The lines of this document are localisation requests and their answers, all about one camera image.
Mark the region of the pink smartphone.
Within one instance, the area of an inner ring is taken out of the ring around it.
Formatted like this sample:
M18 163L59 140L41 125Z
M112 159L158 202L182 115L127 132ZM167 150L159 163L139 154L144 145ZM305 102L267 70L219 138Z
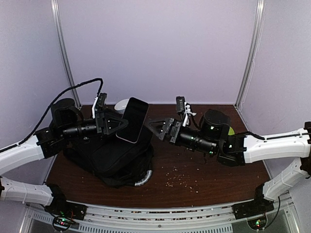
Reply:
M148 103L131 97L122 116L122 119L128 121L128 125L125 128L117 131L116 136L119 139L129 143L137 143L148 109Z

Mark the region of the black student backpack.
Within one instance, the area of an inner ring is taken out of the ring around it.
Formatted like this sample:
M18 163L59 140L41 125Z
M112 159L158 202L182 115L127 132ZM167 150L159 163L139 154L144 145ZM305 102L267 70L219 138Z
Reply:
M152 132L143 127L138 142L132 144L112 136L93 137L89 142L72 141L64 156L110 187L146 184L153 173Z

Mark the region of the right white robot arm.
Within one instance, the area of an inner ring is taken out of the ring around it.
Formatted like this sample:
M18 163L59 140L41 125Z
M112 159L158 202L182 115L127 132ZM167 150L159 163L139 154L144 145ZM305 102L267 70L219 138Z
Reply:
M260 214L268 201L311 176L311 124L289 133L260 136L247 131L230 135L230 118L220 111L209 109L197 130L175 118L147 120L146 126L160 140L191 151L216 156L225 166L243 166L261 160L292 157L294 160L279 175L256 188L255 199L249 203L253 214Z

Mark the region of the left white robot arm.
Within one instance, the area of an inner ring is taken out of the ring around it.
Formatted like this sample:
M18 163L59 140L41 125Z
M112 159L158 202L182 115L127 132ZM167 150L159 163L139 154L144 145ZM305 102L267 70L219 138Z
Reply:
M31 133L22 142L0 150L1 175L24 164L56 156L74 139L110 136L128 125L126 119L105 109L104 102L99 99L95 99L93 116L89 119L83 117L71 98L57 101L48 110L52 114L48 127ZM1 176L0 199L51 206L60 216L70 211L65 195L54 184L35 185Z

